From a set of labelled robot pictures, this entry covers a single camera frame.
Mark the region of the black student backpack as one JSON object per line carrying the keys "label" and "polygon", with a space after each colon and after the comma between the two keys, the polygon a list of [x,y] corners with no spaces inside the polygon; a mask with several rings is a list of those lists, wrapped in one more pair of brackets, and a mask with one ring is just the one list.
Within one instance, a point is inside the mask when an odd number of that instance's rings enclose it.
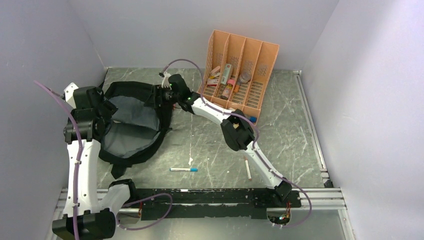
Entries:
{"label": "black student backpack", "polygon": [[101,139],[99,158],[121,178],[133,165],[145,163],[160,148],[173,116],[173,104],[163,103],[164,89],[137,81],[113,82],[105,97],[117,107]]}

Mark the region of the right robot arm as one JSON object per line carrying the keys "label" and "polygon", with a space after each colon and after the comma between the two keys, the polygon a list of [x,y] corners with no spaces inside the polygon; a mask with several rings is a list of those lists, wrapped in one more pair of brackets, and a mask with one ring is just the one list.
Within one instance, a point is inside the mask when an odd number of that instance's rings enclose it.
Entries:
{"label": "right robot arm", "polygon": [[259,132],[240,109],[228,110],[192,91],[180,74],[160,72],[162,82],[156,97],[164,103],[178,104],[185,112],[201,116],[220,126],[226,145],[241,152],[259,171],[265,187],[270,192],[270,202],[282,207],[289,200],[292,185],[272,165],[259,147]]}

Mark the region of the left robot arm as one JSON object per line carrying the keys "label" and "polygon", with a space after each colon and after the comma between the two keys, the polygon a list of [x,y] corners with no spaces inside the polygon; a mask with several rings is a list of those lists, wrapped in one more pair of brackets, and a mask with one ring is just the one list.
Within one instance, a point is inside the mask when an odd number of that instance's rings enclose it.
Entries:
{"label": "left robot arm", "polygon": [[63,130],[69,160],[68,192],[63,216],[52,222],[52,232],[62,240],[105,240],[115,234],[122,206],[134,207],[139,200],[130,179],[113,182],[107,194],[98,199],[97,162],[101,141],[117,108],[96,86],[78,87],[70,83],[61,106],[69,104]]}

